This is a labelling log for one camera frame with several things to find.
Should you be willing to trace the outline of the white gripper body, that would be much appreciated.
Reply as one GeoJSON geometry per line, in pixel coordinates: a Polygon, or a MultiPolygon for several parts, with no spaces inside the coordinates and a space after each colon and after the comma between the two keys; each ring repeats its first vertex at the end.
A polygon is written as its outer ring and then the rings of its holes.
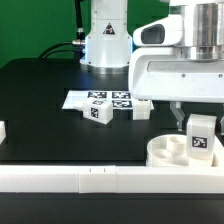
{"type": "Polygon", "coordinates": [[[179,14],[136,29],[128,88],[140,100],[224,103],[221,21],[179,14]]]}

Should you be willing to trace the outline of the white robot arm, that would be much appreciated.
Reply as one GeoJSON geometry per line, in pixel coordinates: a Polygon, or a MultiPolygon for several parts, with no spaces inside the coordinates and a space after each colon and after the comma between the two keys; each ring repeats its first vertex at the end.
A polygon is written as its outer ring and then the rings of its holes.
{"type": "Polygon", "coordinates": [[[91,0],[91,31],[81,66],[99,74],[128,70],[136,99],[224,104],[224,0],[162,0],[167,17],[127,32],[127,0],[91,0]]]}

